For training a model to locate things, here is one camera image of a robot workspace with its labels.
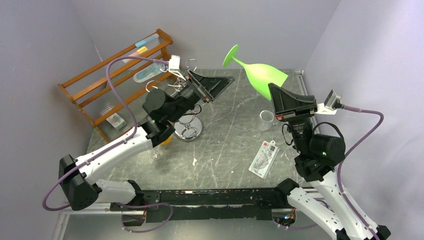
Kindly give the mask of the green plastic wine glass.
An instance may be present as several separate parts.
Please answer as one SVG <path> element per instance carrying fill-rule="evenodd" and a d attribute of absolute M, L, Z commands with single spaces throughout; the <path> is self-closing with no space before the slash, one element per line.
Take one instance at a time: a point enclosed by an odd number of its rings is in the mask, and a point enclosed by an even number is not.
<path fill-rule="evenodd" d="M 226 54 L 222 67 L 226 68 L 231 61 L 238 63 L 245 70 L 251 86 L 268 101 L 271 100 L 271 92 L 268 84 L 273 83 L 281 87 L 287 80 L 288 75 L 283 71 L 264 63 L 247 64 L 236 58 L 239 45 L 235 44 Z"/>

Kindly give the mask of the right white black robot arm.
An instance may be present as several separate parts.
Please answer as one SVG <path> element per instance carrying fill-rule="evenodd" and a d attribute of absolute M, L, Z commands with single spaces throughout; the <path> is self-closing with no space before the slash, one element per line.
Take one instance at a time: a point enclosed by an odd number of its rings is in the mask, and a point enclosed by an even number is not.
<path fill-rule="evenodd" d="M 298 153 L 294 159 L 297 173 L 325 201 L 321 204 L 292 179 L 285 179 L 274 189 L 276 204 L 303 212 L 333 240 L 388 239 L 388 227 L 373 221 L 344 188 L 341 167 L 350 151 L 343 134 L 317 133 L 317 126 L 312 124 L 316 114 L 333 115 L 339 109 L 360 113 L 361 109 L 344 105 L 333 91 L 324 103 L 317 103 L 312 95 L 295 94 L 274 83 L 269 83 L 268 89 L 276 119 L 286 123 L 292 135 Z"/>

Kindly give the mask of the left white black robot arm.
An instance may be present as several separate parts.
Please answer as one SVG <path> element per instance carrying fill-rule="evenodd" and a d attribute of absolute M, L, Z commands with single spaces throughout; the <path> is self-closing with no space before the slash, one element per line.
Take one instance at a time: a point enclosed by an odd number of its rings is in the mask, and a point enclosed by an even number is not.
<path fill-rule="evenodd" d="M 59 161 L 60 187 L 72 210 L 80 211 L 96 202 L 122 203 L 130 210 L 142 206 L 141 189 L 134 181 L 102 183 L 102 174 L 162 144 L 175 132 L 175 123 L 187 117 L 199 101 L 214 101 L 235 81 L 232 76 L 204 76 L 191 70 L 185 80 L 185 86 L 174 95 L 151 89 L 142 105 L 146 117 L 126 134 L 96 151 L 77 158 L 68 154 Z"/>

